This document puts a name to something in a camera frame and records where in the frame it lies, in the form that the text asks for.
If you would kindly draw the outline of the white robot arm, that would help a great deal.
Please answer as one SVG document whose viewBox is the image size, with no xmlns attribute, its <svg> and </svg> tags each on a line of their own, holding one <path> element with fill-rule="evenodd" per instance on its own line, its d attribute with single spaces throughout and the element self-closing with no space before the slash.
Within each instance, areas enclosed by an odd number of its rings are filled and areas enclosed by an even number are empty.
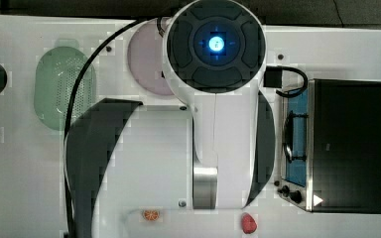
<svg viewBox="0 0 381 238">
<path fill-rule="evenodd" d="M 65 129 L 69 238 L 127 238 L 137 210 L 236 209 L 257 194 L 259 112 L 266 37 L 260 21 L 234 0 L 195 0 L 168 24 L 162 72 L 191 114 L 191 146 L 111 170 L 112 156 L 141 102 L 105 98 Z"/>
</svg>

